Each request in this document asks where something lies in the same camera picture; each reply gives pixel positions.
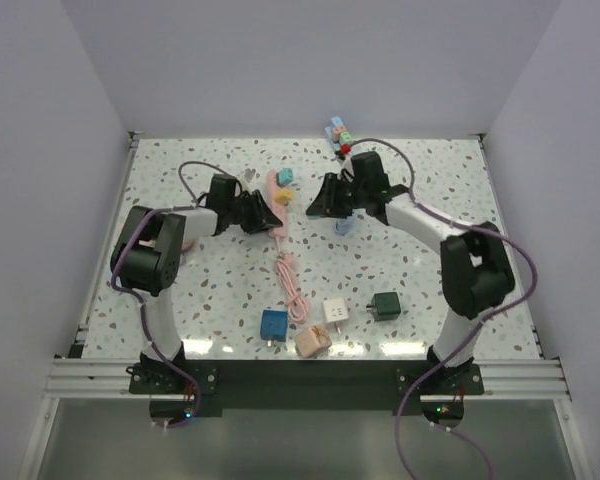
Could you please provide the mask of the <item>pink power strip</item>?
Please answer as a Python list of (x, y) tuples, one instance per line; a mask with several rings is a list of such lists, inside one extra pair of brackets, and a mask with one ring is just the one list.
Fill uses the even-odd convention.
[(275, 195), (282, 191), (276, 181), (276, 171), (269, 170), (266, 176), (266, 191), (268, 206), (274, 215), (282, 222), (281, 227), (272, 227), (269, 229), (269, 235), (272, 238), (282, 239), (287, 236), (287, 210), (286, 206), (275, 200)]

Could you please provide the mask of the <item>white cube plug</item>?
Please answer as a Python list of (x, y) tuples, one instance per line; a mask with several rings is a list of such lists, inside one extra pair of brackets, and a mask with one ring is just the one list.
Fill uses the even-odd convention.
[(342, 324), (349, 320), (349, 311), (343, 298), (325, 299), (322, 303), (325, 325), (342, 331)]

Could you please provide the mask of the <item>yellow cube plug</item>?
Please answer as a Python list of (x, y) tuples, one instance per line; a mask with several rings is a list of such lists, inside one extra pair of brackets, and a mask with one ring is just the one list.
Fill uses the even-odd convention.
[(280, 188), (274, 194), (274, 201), (279, 205), (288, 205), (294, 199), (294, 192), (288, 188)]

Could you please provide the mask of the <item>dark green cube plug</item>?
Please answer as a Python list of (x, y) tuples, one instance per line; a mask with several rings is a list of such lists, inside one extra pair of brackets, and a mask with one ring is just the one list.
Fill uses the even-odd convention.
[(367, 305), (367, 311), (376, 322), (397, 319), (402, 312), (398, 294), (396, 292), (375, 293)]

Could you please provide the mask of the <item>pink patterned cube plug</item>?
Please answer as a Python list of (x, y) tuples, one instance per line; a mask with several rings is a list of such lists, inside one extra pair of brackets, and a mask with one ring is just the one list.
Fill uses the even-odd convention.
[(321, 325), (304, 328), (294, 337), (294, 341), (296, 352), (303, 359), (313, 358), (332, 345), (329, 332)]

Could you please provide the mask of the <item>teal cube plug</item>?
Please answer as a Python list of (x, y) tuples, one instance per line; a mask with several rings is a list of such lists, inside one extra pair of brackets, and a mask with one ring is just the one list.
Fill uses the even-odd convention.
[(276, 183), (281, 187), (286, 187), (294, 182), (295, 176), (291, 168), (283, 168), (276, 172)]

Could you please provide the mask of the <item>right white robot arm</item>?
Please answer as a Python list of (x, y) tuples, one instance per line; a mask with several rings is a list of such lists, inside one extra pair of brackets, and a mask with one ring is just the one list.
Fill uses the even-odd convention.
[(327, 173), (306, 215), (346, 218), (356, 210), (408, 233), (438, 255), (448, 311), (429, 348), (432, 363), (425, 369), (425, 379), (432, 390), (449, 392), (461, 380), (460, 367), (473, 361), (486, 315), (515, 288), (503, 236), (491, 222), (454, 222), (418, 203), (411, 187), (390, 183), (374, 151), (353, 156), (339, 173)]

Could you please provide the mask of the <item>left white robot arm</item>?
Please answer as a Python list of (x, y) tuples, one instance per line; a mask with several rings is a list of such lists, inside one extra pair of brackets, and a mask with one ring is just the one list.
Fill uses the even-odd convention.
[(157, 362), (151, 378), (163, 391), (176, 392), (187, 380), (187, 368), (176, 361), (183, 355), (183, 341), (171, 295), (185, 245), (231, 226), (252, 235), (282, 225), (281, 215), (260, 191), (246, 190), (224, 173), (213, 175), (208, 191), (188, 205), (130, 209), (111, 255), (110, 284), (139, 303), (145, 339), (141, 358)]

